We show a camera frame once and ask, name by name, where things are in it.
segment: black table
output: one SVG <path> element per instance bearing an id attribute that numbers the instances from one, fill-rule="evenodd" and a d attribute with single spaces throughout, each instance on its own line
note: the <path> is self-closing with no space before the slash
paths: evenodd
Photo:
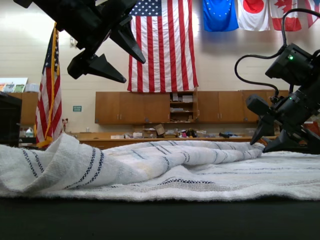
<path id="1" fill-rule="evenodd" d="M 320 202 L 0 199 L 1 240 L 320 239 Z"/>

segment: cabinet door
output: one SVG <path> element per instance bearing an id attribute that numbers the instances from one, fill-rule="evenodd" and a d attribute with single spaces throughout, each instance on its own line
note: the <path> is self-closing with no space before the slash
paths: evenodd
<path id="1" fill-rule="evenodd" d="M 266 92 L 266 101 L 268 102 L 269 106 L 272 105 L 272 102 L 270 101 L 270 98 L 275 95 L 275 91 L 273 90 L 267 90 Z M 279 97 L 288 97 L 289 96 L 289 90 L 279 90 Z"/>
<path id="2" fill-rule="evenodd" d="M 193 92 L 193 97 L 192 97 L 192 101 L 193 101 L 193 106 L 192 106 L 192 110 L 193 110 L 193 121 L 199 121 L 199 101 L 198 101 L 198 89 L 195 88 L 194 92 Z"/>
<path id="3" fill-rule="evenodd" d="M 170 122 L 170 94 L 144 94 L 144 122 Z"/>
<path id="4" fill-rule="evenodd" d="M 219 92 L 220 122 L 242 123 L 244 121 L 244 103 L 240 91 Z"/>
<path id="5" fill-rule="evenodd" d="M 22 93 L 21 125 L 34 125 L 36 123 L 38 95 L 37 92 Z"/>
<path id="6" fill-rule="evenodd" d="M 199 123 L 219 122 L 219 92 L 199 91 L 198 92 Z"/>
<path id="7" fill-rule="evenodd" d="M 120 122 L 120 92 L 95 93 L 95 123 L 117 124 Z"/>
<path id="8" fill-rule="evenodd" d="M 242 99 L 243 99 L 243 110 L 244 110 L 244 122 L 248 123 L 256 123 L 259 120 L 259 116 L 250 111 L 247 108 L 246 100 L 251 95 L 258 95 L 262 97 L 265 101 L 267 100 L 267 93 L 265 90 L 244 90 L 242 91 Z"/>
<path id="9" fill-rule="evenodd" d="M 144 123 L 144 95 L 141 93 L 120 93 L 120 122 L 127 124 Z"/>
<path id="10" fill-rule="evenodd" d="M 19 93 L 19 92 L 11 92 L 11 93 L 8 93 L 8 95 L 17 99 L 22 99 L 22 93 Z"/>

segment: striped towel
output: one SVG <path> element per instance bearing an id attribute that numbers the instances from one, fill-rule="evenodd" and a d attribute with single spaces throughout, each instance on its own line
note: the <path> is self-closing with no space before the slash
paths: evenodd
<path id="1" fill-rule="evenodd" d="M 1 145 L 0 197 L 320 200 L 319 156 L 262 150 L 261 144 L 190 140 L 101 151 L 66 134 L 46 151 Z"/>

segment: blue flag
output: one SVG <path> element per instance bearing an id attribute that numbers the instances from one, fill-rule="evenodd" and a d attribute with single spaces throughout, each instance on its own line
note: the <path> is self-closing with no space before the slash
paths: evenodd
<path id="1" fill-rule="evenodd" d="M 234 0 L 203 0 L 204 30 L 228 32 L 239 28 Z"/>

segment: white brick wall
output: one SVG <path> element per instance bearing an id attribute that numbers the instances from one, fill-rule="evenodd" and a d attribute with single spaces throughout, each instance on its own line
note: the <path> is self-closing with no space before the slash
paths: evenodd
<path id="1" fill-rule="evenodd" d="M 288 33 L 288 42 L 295 42 L 307 51 L 314 52 L 320 48 L 320 21 L 308 29 L 305 15 L 301 14 L 301 19 L 303 30 Z M 0 1 L 0 78 L 28 77 L 29 83 L 40 82 L 53 24 L 54 22 L 34 4 L 29 9 L 24 9 L 13 0 Z M 202 0 L 193 0 L 193 30 L 200 91 L 261 89 L 260 86 L 239 81 L 234 74 L 234 63 L 245 54 L 272 55 L 282 44 L 281 33 L 274 30 L 250 32 L 238 29 L 231 32 L 205 32 Z M 79 52 L 78 49 L 70 48 L 69 35 L 62 32 L 60 34 L 62 107 L 63 117 L 70 119 L 68 129 L 73 132 L 84 132 L 87 127 L 93 132 L 131 131 L 129 125 L 99 126 L 94 123 L 95 92 L 126 91 L 127 84 L 91 75 L 74 80 L 67 74 L 67 67 Z M 128 77 L 128 54 L 125 51 L 108 40 L 99 49 L 98 55 L 102 53 L 106 54 L 107 59 L 118 71 Z M 272 62 L 272 60 L 246 59 L 240 65 L 239 72 L 249 80 L 269 82 L 280 89 L 287 89 L 288 84 L 285 82 L 271 80 L 265 76 L 264 73 Z M 81 105 L 82 113 L 72 112 L 73 105 Z M 225 125 L 212 127 L 216 132 L 219 129 L 238 130 L 242 126 L 230 125 L 227 129 Z"/>

